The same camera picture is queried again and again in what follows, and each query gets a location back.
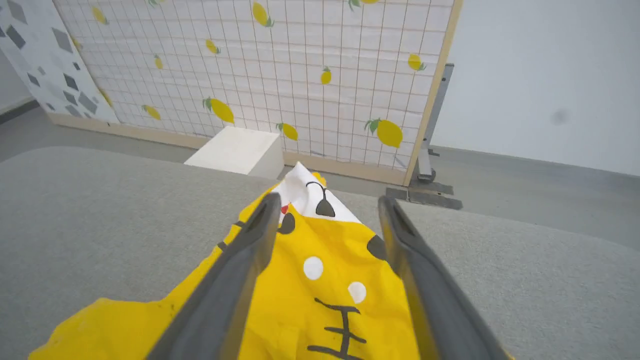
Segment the gray floor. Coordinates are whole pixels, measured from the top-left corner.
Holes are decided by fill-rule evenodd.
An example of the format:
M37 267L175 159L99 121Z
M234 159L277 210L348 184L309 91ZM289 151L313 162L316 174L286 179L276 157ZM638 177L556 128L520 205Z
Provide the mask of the gray floor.
M173 162L193 153L160 143L52 125L41 109L0 125L0 161L48 146L78 146ZM503 156L436 149L436 181L463 210L588 234L640 250L640 179ZM331 189L379 196L386 184L323 174Z

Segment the white foam block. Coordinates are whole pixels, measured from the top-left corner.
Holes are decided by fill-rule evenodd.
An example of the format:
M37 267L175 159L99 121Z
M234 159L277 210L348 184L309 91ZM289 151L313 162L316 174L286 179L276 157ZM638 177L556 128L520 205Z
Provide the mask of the white foam block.
M280 135L227 126L184 162L276 179L284 168Z

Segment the gray carpet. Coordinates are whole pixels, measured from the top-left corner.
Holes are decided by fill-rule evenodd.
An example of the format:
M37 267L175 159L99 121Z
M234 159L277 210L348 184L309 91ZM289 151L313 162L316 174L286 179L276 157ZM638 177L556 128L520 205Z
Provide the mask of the gray carpet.
M271 184L70 147L0 163L0 358L24 358L98 297L163 297ZM334 194L380 230L375 198ZM517 358L638 359L637 251L512 220L403 208Z

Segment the black drawing on cloth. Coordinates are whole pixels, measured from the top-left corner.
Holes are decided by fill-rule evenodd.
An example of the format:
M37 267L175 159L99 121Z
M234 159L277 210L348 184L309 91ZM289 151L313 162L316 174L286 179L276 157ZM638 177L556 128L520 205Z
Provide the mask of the black drawing on cloth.
M307 350L309 351L315 351L315 352L322 352L324 354L329 354L329 355L333 355L339 359L349 359L349 360L362 360L359 357L353 356L353 355L349 355L348 354L348 350L349 350L349 341L350 339L354 339L355 341L359 342L359 343L363 343L366 344L367 340L364 340L363 338L356 336L355 334L353 334L351 331L349 331L349 313L356 313L356 314L360 314L360 311L353 307L353 306L338 306L338 305L328 305L325 304L324 302L320 301L320 299L315 298L314 299L316 302L324 305L325 307L331 309L331 310L337 310L340 311L341 315L342 315L342 327L325 327L324 329L330 332L336 332L340 335L342 335L342 343L340 344L340 351L338 350L334 350L332 348L328 348L328 347L321 347L318 345L309 345L307 346Z
M316 214L324 217L335 217L333 206L331 206L329 201L326 199L326 188L324 188L321 183L317 183L315 181L309 181L306 186L309 186L309 184L317 184L320 186L320 189L322 189L322 200L320 200L316 206Z
M220 248L220 250L224 251L227 248L227 244L223 240L218 243L218 247Z
M237 222L234 223L234 225L242 227L244 226L244 222L241 220L238 220ZM282 235L288 235L288 234L291 234L295 230L295 228L296 228L296 218L293 216L292 213L286 213L282 218L282 224L280 224L280 227L278 228L278 233Z
M378 235L374 235L371 240L369 240L369 242L367 243L367 250L371 253L371 255L380 260L385 260L387 258L385 241L382 240Z

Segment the metal stand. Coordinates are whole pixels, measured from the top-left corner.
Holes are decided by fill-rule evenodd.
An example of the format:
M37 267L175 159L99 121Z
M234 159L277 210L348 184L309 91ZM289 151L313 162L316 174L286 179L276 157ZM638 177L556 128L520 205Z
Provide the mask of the metal stand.
M447 87L449 87L449 80L451 79L451 75L453 74L453 67L454 65L451 63L444 66L442 82L440 83L440 87L438 88L438 93L436 94L433 109L431 110L431 115L429 116L429 122L427 123L427 129L424 133L424 141L422 142L420 153L418 154L418 180L427 184L433 182L433 180L435 180L436 178L436 171L431 168L429 155L438 155L429 149L429 145L431 144L431 137L433 136L433 131L435 130L436 123L438 122L440 109L442 109L444 95L447 93Z

